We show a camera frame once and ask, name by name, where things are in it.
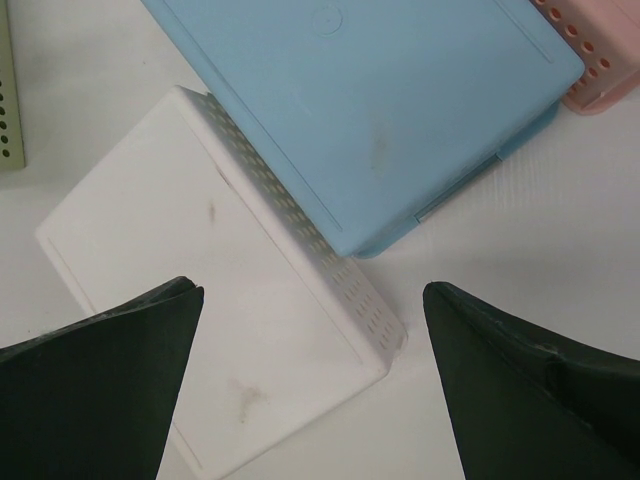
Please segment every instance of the scuff mark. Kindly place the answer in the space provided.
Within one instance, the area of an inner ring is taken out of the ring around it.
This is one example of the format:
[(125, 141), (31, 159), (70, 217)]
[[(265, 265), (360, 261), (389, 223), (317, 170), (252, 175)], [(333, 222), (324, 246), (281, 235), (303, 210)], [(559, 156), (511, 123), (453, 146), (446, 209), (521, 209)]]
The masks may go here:
[(216, 223), (216, 206), (213, 203), (213, 200), (209, 202), (209, 221), (212, 225)]
[(229, 380), (229, 385), (240, 395), (238, 422), (242, 425), (247, 423), (249, 414), (256, 404), (269, 403), (269, 396), (258, 387), (247, 387), (235, 379)]
[(387, 167), (387, 152), (389, 150), (389, 129), (380, 120), (374, 120), (373, 145), (371, 151), (371, 170), (380, 178)]

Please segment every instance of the blue basket lid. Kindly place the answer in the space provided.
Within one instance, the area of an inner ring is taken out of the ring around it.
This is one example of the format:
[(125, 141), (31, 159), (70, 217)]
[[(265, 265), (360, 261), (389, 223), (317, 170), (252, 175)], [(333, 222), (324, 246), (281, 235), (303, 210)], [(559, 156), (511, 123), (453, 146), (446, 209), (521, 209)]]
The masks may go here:
[(144, 0), (342, 255), (552, 105), (582, 62), (527, 0)]

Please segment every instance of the ventilation hole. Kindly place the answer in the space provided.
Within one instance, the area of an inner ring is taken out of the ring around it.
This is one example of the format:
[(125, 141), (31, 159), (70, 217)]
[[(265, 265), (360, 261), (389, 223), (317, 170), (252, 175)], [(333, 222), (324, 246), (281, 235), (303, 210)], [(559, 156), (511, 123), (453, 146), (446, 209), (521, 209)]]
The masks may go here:
[(562, 14), (557, 8), (552, 8), (551, 10), (549, 10), (549, 15), (551, 15), (551, 18), (556, 22), (559, 22), (562, 19)]

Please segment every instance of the circular mark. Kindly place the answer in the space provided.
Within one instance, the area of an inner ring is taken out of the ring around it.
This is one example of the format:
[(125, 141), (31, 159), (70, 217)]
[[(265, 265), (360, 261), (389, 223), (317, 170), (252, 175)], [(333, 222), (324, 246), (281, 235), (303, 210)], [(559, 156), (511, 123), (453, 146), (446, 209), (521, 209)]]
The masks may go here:
[(328, 37), (340, 30), (343, 21), (342, 12), (337, 7), (325, 5), (313, 14), (313, 29), (318, 35)]

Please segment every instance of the white surface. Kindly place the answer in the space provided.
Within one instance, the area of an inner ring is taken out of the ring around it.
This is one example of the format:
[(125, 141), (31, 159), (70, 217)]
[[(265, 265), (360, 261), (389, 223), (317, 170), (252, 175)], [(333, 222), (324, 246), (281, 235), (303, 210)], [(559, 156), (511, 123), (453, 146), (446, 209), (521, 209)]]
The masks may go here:
[[(3, 344), (81, 318), (36, 226), (171, 85), (202, 89), (135, 0), (10, 7), (29, 166), (0, 176)], [(461, 480), (421, 308), (430, 280), (640, 358), (639, 121), (638, 90), (599, 116), (563, 110), (505, 165), (362, 262), (409, 330), (392, 373), (230, 479)], [(159, 478), (191, 478), (171, 445)]]
[[(38, 230), (87, 316), (180, 275), (205, 288), (172, 429), (204, 480), (385, 376), (405, 336), (352, 260), (298, 234), (308, 220), (289, 224), (301, 212), (259, 157), (214, 133), (228, 130), (219, 108), (174, 89)], [(357, 293), (334, 281), (347, 270)]]

